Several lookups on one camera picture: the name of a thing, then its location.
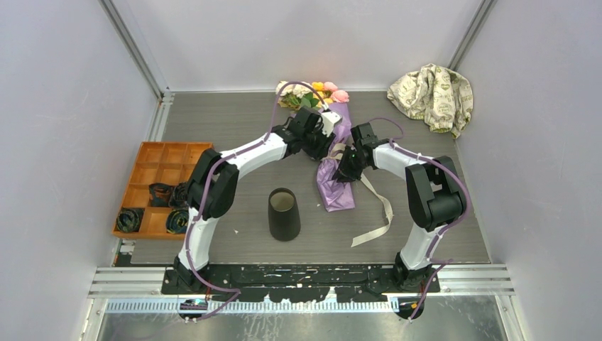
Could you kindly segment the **purple flower bouquet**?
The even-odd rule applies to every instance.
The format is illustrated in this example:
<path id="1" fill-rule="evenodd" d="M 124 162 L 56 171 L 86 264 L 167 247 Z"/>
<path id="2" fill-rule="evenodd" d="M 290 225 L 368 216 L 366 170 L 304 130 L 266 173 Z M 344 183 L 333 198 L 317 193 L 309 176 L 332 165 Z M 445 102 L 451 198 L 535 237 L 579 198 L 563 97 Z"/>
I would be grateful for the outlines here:
<path id="1" fill-rule="evenodd" d="M 338 88 L 333 82 L 311 82 L 303 85 L 288 85 L 282 80 L 275 88 L 279 95 L 278 104 L 283 108 L 299 109 L 302 101 L 315 109 L 322 109 L 327 104 L 329 109 L 341 117 L 334 127 L 334 140 L 329 147 L 326 158 L 320 161 L 317 169 L 316 184 L 327 212 L 351 210 L 355 208 L 351 185 L 338 183 L 332 179 L 339 166 L 344 144 L 351 135 L 351 118 L 347 103 L 349 93 Z"/>

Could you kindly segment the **cream ribbon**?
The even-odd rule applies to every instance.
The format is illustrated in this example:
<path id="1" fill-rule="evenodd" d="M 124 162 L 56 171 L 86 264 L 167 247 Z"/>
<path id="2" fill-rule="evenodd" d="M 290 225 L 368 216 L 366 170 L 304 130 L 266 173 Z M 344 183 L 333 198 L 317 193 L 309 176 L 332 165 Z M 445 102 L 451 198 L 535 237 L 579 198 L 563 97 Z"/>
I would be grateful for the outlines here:
<path id="1" fill-rule="evenodd" d="M 361 223 L 363 229 L 367 229 L 368 227 L 373 227 L 371 231 L 367 231 L 363 234 L 355 236 L 351 242 L 351 248 L 358 247 L 359 245 L 370 242 L 374 239 L 377 239 L 383 236 L 391 226 L 391 222 L 393 219 L 393 209 L 389 199 L 378 194 L 373 187 L 372 183 L 369 179 L 362 173 L 360 177 L 360 181 L 363 186 L 374 196 L 374 200 L 370 199 L 370 205 L 364 203 L 361 204 L 361 213 L 367 213 L 368 208 L 372 208 L 376 210 L 375 213 L 369 213 L 368 218 L 364 218 L 364 222 Z"/>

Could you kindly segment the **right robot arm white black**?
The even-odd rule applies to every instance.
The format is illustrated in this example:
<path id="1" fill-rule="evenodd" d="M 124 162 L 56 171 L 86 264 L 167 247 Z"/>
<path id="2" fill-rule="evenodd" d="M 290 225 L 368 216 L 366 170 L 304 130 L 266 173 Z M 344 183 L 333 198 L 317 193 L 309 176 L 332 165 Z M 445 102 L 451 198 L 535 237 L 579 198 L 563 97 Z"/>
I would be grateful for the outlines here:
<path id="1" fill-rule="evenodd" d="M 443 234 L 469 209 L 466 186 L 447 156 L 423 156 L 379 139 L 369 123 L 351 128 L 351 137 L 353 143 L 344 149 L 333 180 L 364 180 L 364 169 L 371 167 L 405 181 L 413 225 L 405 246 L 395 256 L 392 281 L 401 291 L 413 291 L 431 275 L 432 254 Z"/>

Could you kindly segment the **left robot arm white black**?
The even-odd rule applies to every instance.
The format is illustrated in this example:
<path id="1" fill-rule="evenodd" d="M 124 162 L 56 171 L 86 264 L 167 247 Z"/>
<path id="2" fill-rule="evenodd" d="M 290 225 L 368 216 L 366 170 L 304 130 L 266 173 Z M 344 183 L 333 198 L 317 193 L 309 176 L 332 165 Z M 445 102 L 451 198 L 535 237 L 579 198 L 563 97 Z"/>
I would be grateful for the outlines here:
<path id="1" fill-rule="evenodd" d="M 187 186 L 189 222 L 182 249 L 175 258 L 176 283 L 190 293 L 207 284 L 203 271 L 209 263 L 209 248 L 219 219 L 234 203 L 238 181 L 274 161 L 304 151 L 310 158 L 324 158 L 342 117 L 331 109 L 302 107 L 281 125 L 262 137 L 230 151 L 213 148 L 200 156 Z"/>

